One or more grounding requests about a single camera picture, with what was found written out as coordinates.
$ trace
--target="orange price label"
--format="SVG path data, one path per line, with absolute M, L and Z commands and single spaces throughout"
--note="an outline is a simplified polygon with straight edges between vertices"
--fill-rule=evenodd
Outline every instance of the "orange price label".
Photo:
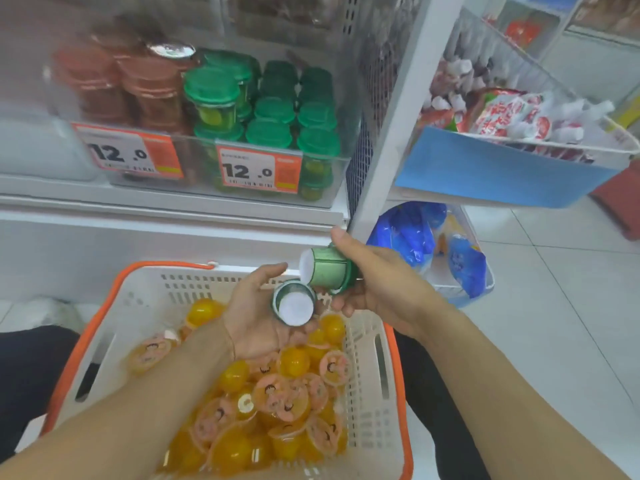
M 72 123 L 95 163 L 105 170 L 182 178 L 169 135 Z
M 228 187 L 298 192 L 302 152 L 263 152 L 239 144 L 218 144 L 223 183 Z

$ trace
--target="price tag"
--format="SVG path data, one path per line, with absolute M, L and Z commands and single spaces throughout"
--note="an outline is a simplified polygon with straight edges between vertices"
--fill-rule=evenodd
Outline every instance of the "price tag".
M 178 155 L 168 135 L 72 124 L 102 169 L 157 177 L 183 177 Z
M 220 172 L 228 187 L 297 193 L 302 153 L 268 153 L 242 146 L 217 145 Z

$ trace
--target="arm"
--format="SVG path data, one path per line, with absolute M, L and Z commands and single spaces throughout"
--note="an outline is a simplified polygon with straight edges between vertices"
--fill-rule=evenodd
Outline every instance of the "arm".
M 258 268 L 236 286 L 222 318 L 139 379 L 69 419 L 0 466 L 0 480 L 148 478 L 197 402 L 236 358 L 282 345 L 261 284 L 286 266 Z
M 493 480 L 628 478 L 395 252 L 336 229 L 332 237 L 364 275 L 332 306 L 347 316 L 372 310 L 427 349 Z

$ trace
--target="hand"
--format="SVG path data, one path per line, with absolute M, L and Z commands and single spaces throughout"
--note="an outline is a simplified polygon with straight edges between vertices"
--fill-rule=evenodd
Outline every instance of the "hand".
M 366 246 L 338 227 L 332 229 L 331 238 L 364 278 L 333 297 L 334 310 L 347 317 L 356 310 L 370 310 L 398 332 L 418 339 L 428 316 L 451 307 L 395 251 Z
M 287 263 L 267 264 L 236 284 L 222 314 L 235 359 L 256 358 L 283 348 L 289 341 L 289 327 L 271 311 L 273 290 L 261 289 L 286 270 Z

